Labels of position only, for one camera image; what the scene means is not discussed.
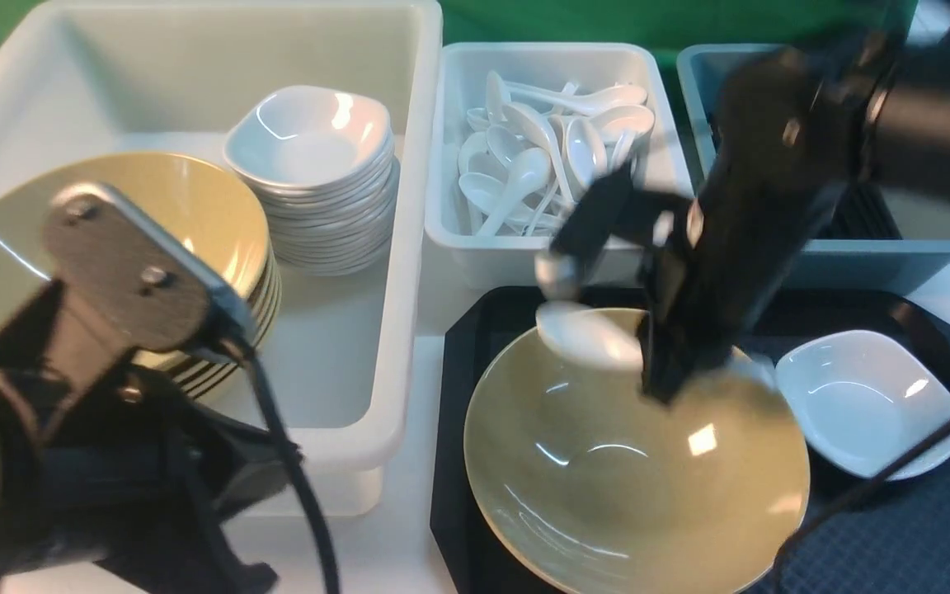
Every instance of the white plastic tub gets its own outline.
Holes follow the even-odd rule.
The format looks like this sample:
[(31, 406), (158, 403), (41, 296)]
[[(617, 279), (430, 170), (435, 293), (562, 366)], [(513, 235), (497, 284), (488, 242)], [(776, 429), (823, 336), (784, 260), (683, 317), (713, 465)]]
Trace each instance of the white plastic tub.
[[(435, 109), (434, 150), (427, 185), (427, 236), (452, 253), (468, 285), (494, 289), (535, 285), (533, 258), (548, 245), (544, 237), (473, 237), (467, 204), (457, 188), (457, 153), (471, 133), (468, 108), (486, 105), (486, 77), (491, 70), (513, 83), (562, 89), (568, 82), (581, 90), (615, 83), (647, 89), (647, 106), (656, 114), (642, 182), (691, 196), (691, 179), (676, 135), (670, 102), (655, 58), (636, 45), (622, 44), (456, 44), (442, 50)], [(632, 281), (640, 253), (618, 240), (608, 243), (596, 281)]]
[[(389, 262), (339, 279), (283, 270), (283, 308), (264, 350), (331, 515), (376, 504), (381, 468), (402, 439), (440, 48), (433, 0), (102, 0), (43, 4), (0, 49), (0, 195), (113, 151), (221, 163), (225, 133), (290, 84), (388, 106), (402, 162)], [(242, 381), (216, 407), (257, 420)], [(256, 512), (298, 507), (286, 493)]]

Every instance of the large yellow bowl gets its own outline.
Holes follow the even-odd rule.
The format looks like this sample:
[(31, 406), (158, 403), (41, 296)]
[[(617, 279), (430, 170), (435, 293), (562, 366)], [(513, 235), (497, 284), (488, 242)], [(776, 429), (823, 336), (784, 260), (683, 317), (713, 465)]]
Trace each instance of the large yellow bowl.
[[(628, 330), (643, 315), (599, 312)], [(802, 523), (802, 429), (781, 394), (738, 373), (694, 379), (670, 408), (638, 386), (638, 373), (561, 360), (536, 331), (517, 338), (468, 405), (464, 463), (479, 510), (565, 592), (742, 590)]]
[[(260, 278), (269, 230), (259, 200), (232, 173), (197, 158), (135, 152), (92, 158), (43, 174), (0, 199), (0, 326), (53, 275), (42, 248), (49, 200), (65, 186), (106, 182), (247, 299)], [(140, 353), (146, 367), (167, 368), (181, 353)]]

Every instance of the plastic container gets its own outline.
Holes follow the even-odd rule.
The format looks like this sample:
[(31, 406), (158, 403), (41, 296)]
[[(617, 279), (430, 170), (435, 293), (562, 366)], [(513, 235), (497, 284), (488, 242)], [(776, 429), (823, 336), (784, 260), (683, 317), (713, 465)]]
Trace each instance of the plastic container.
[[(732, 68), (775, 45), (693, 45), (676, 58), (702, 174), (717, 150), (709, 118)], [(901, 240), (816, 239), (808, 242), (788, 286), (813, 289), (881, 289), (908, 294), (950, 263), (950, 210), (918, 196), (883, 191)]]
[[(655, 58), (647, 50), (622, 44), (448, 45), (442, 50), (438, 80), (426, 229), (432, 241), (451, 253), (468, 285), (486, 290), (535, 285), (534, 254), (549, 242), (545, 237), (473, 237), (468, 229), (468, 206), (457, 187), (457, 153), (471, 133), (465, 112), (486, 105), (486, 77), (491, 70), (508, 82), (547, 89), (562, 89), (568, 82), (580, 84), (578, 92), (615, 83), (645, 87), (646, 105), (656, 114), (649, 143), (655, 152), (637, 175), (645, 185), (691, 196), (670, 102)], [(638, 261), (635, 247), (611, 241), (596, 280), (630, 281)]]
[[(114, 151), (221, 164), (226, 132), (290, 84), (374, 97), (391, 111), (402, 165), (389, 262), (342, 278), (283, 268), (263, 352), (331, 515), (376, 504), (402, 440), (441, 27), (433, 0), (54, 1), (0, 49), (0, 196)], [(214, 405), (259, 420), (242, 381)], [(291, 493), (254, 512), (299, 514)]]

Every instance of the blue-gray bin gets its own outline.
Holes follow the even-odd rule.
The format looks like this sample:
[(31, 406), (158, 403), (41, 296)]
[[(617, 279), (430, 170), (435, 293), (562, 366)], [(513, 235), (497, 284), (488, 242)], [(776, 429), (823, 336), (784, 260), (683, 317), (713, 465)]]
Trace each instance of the blue-gray bin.
[[(693, 45), (676, 58), (676, 71), (691, 118), (698, 161), (705, 176), (717, 155), (708, 114), (736, 65), (773, 45)], [(883, 191), (900, 240), (816, 239), (808, 243), (787, 285), (878, 289), (907, 294), (950, 262), (950, 210), (917, 196)]]

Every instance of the green backdrop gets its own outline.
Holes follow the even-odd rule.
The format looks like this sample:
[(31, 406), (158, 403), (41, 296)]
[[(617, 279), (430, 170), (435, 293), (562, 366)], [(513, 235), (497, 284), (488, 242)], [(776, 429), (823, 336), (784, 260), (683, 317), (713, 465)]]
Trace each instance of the green backdrop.
[[(40, 0), (0, 0), (0, 44)], [(782, 42), (827, 26), (907, 29), (916, 0), (440, 0), (445, 42), (623, 41), (665, 68), (694, 44)]]

